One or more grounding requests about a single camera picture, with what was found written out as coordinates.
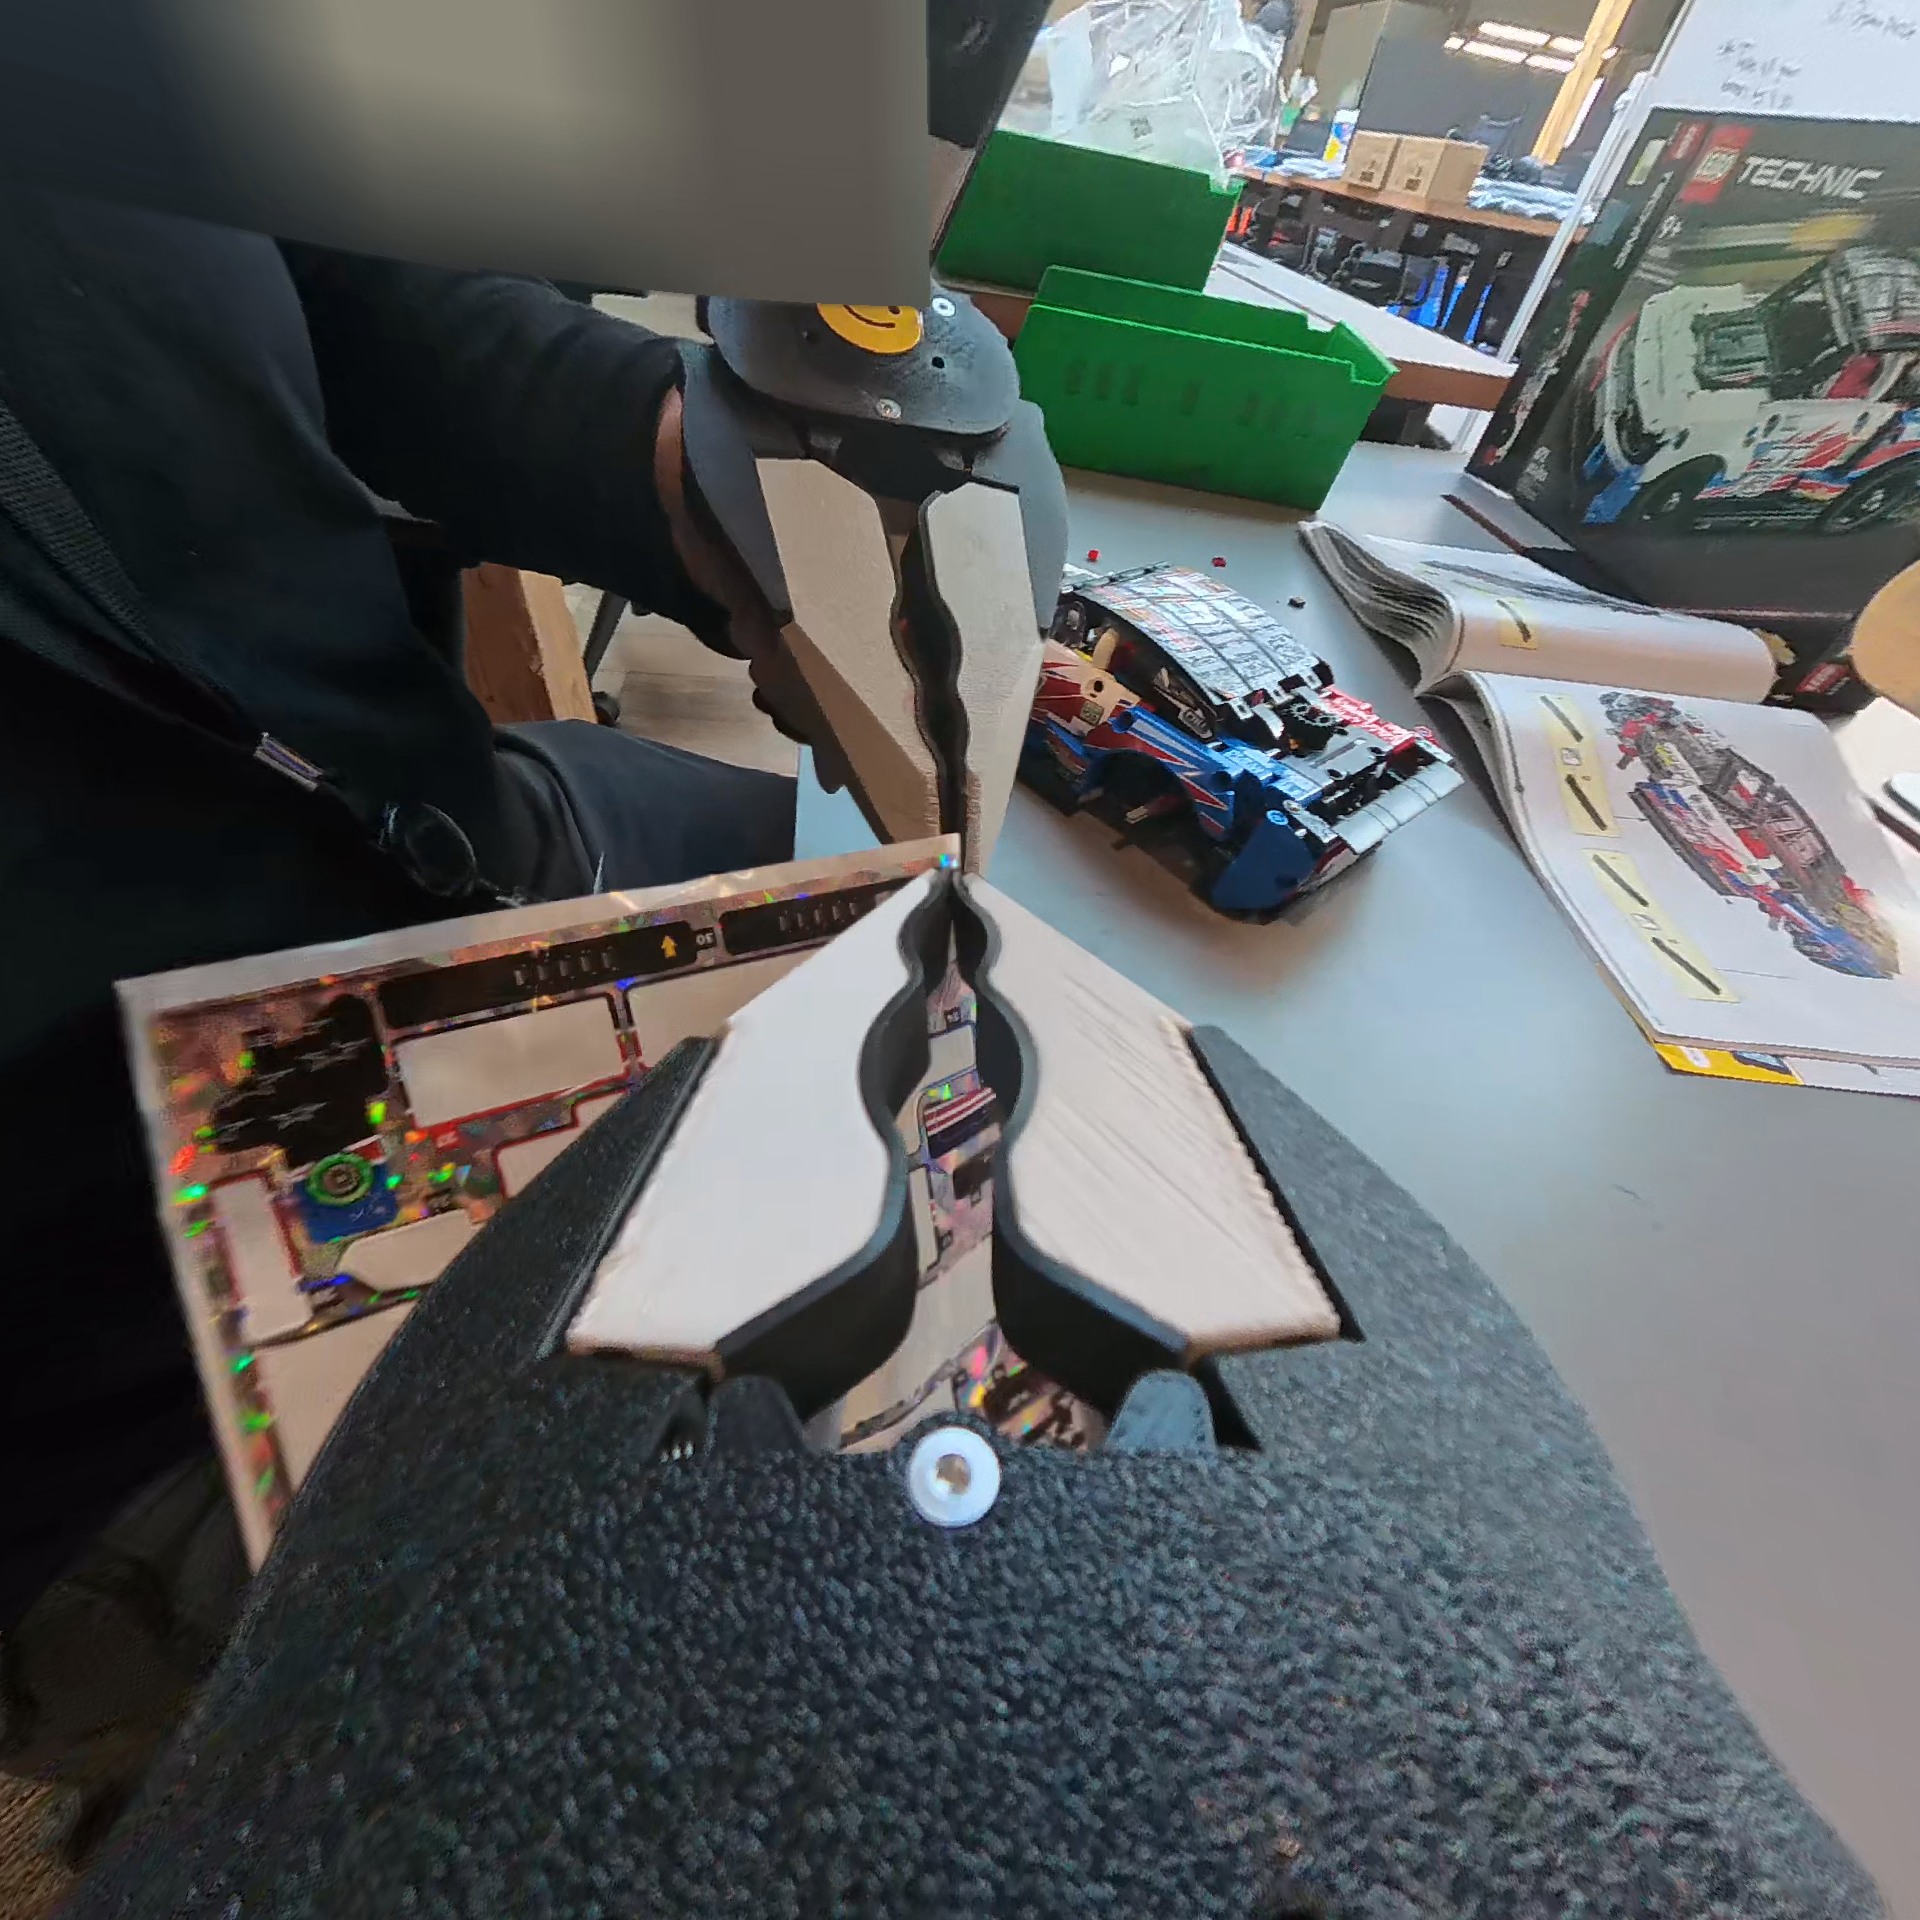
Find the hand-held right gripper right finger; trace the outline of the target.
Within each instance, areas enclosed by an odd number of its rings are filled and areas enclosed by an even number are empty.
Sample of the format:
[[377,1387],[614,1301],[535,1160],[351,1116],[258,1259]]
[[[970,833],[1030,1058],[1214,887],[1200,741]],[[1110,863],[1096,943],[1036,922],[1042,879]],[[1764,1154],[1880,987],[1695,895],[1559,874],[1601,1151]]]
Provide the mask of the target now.
[[961,881],[961,961],[1001,1107],[992,1297],[1024,1361],[1116,1413],[1144,1376],[1343,1336],[1185,1015],[986,881]]

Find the open instruction booklet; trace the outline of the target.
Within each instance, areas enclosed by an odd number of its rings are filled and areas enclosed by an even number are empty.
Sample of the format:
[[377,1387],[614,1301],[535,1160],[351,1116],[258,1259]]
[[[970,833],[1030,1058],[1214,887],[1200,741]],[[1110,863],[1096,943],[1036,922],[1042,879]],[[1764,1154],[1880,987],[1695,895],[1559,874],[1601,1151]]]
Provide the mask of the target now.
[[1763,635],[1510,552],[1299,537],[1673,1072],[1919,1097],[1916,891],[1826,725],[1764,704]]

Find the person's left forearm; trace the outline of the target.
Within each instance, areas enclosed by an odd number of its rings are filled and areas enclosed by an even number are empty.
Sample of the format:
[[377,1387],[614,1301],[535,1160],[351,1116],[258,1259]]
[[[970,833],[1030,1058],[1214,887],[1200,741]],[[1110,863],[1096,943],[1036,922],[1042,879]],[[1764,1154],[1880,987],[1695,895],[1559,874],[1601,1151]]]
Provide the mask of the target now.
[[658,431],[682,347],[543,279],[280,245],[327,440],[377,496],[470,557],[718,620],[675,544]]

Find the black toy car box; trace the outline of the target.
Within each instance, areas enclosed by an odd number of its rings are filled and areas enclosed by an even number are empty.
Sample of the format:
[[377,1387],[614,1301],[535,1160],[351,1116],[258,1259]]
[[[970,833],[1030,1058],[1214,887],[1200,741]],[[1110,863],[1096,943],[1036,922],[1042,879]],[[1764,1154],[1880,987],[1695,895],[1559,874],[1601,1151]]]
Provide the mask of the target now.
[[1654,111],[1559,261],[1465,473],[1587,585],[1760,631],[1771,699],[1872,703],[1872,595],[1916,563],[1919,133]]

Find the holographic sticker sheet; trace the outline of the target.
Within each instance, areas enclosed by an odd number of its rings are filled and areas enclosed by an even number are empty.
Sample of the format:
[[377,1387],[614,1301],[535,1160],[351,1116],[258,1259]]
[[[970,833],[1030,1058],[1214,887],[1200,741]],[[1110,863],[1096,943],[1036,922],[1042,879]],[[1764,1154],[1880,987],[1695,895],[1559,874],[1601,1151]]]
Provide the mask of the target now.
[[124,983],[246,1571],[497,1213],[675,1047],[716,1040],[913,879],[958,866],[936,836]]

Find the grey desk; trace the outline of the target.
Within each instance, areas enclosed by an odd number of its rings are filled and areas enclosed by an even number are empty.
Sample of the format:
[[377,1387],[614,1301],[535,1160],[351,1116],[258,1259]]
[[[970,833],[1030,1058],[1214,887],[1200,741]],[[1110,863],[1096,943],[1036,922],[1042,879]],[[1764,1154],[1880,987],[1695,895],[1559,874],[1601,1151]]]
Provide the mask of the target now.
[[[1209,570],[1465,786],[1268,924],[1017,788],[992,881],[1247,1044],[1527,1320],[1777,1759],[1919,1883],[1916,1103],[1670,1072],[1520,853],[1462,717],[1258,503],[1076,473],[1072,556]],[[1291,592],[1307,611],[1288,611]]]

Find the clipboard with printed sheet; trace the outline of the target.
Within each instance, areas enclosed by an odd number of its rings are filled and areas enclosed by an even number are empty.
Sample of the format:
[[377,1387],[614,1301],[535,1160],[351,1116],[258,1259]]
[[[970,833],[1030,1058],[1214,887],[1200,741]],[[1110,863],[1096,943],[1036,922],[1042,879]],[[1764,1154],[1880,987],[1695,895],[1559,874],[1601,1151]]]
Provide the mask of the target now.
[[1880,821],[1919,849],[1919,564],[1860,612],[1851,664],[1874,696],[1841,725],[1841,755]]

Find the clear plastic bag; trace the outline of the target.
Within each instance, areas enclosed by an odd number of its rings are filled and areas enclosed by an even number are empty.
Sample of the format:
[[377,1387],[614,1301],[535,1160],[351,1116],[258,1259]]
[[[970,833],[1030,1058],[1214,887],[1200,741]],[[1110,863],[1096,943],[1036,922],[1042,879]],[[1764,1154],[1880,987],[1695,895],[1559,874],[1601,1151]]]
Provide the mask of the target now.
[[1297,4],[1087,3],[1055,10],[1000,128],[1228,181],[1276,125]]

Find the green plastic bin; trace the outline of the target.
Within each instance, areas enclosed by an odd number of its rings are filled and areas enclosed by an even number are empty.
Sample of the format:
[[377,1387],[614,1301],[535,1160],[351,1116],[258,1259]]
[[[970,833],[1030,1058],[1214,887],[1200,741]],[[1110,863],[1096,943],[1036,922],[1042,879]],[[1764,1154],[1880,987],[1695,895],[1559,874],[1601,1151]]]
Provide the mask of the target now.
[[1318,513],[1396,373],[1346,325],[1050,268],[1016,336],[1063,467]]
[[1036,293],[1060,268],[1198,293],[1236,204],[1234,181],[1000,128],[951,216],[936,274]]

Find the toy brick race car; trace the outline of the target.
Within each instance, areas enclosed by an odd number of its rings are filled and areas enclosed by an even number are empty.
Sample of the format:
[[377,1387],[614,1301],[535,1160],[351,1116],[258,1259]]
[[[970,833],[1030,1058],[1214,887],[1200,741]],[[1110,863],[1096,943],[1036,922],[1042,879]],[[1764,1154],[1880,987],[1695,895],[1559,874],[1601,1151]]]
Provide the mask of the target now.
[[1019,777],[1174,853],[1264,922],[1464,786],[1454,756],[1343,690],[1258,601],[1192,568],[1068,568]]

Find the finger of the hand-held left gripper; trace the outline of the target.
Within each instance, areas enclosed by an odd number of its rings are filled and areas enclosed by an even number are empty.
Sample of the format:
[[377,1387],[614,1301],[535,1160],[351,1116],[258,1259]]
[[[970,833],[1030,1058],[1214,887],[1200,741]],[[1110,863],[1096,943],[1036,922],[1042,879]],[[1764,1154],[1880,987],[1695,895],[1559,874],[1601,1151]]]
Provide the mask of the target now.
[[906,657],[900,568],[881,503],[807,460],[760,458],[758,477],[788,604],[785,649],[848,791],[884,843],[961,833],[964,815]]
[[943,765],[958,800],[964,868],[986,879],[1017,781],[1040,683],[1042,621],[1014,491],[964,485],[920,513],[934,631],[945,648]]

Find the person's dark clothing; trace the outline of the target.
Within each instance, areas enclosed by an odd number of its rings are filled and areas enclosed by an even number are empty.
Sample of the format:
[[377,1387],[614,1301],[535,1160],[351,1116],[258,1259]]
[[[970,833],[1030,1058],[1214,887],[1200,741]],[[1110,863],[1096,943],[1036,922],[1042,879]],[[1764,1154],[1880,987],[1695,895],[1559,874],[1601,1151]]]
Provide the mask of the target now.
[[280,241],[10,185],[2,378],[14,1628],[209,1445],[115,987],[787,863],[799,788],[497,730],[330,443]]

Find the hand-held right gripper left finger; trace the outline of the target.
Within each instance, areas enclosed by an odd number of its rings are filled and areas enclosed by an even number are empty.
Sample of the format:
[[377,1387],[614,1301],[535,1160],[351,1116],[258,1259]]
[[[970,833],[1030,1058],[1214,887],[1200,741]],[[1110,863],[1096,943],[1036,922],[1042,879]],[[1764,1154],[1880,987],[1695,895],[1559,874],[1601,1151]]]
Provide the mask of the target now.
[[930,868],[727,1019],[571,1353],[771,1379],[807,1420],[899,1351],[921,1274],[899,1116],[951,932],[954,872]]

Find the person's left hand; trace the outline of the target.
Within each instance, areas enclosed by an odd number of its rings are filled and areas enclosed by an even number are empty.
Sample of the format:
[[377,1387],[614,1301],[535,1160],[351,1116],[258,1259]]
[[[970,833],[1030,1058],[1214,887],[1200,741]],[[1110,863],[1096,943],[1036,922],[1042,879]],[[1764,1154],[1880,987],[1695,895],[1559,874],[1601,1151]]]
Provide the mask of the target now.
[[777,611],[735,547],[692,508],[682,386],[668,392],[658,412],[655,473],[670,552],[683,581],[679,600],[692,612],[690,631],[716,651],[747,665],[755,706],[782,737],[807,749],[822,788],[846,788],[846,763],[801,664],[787,648]]

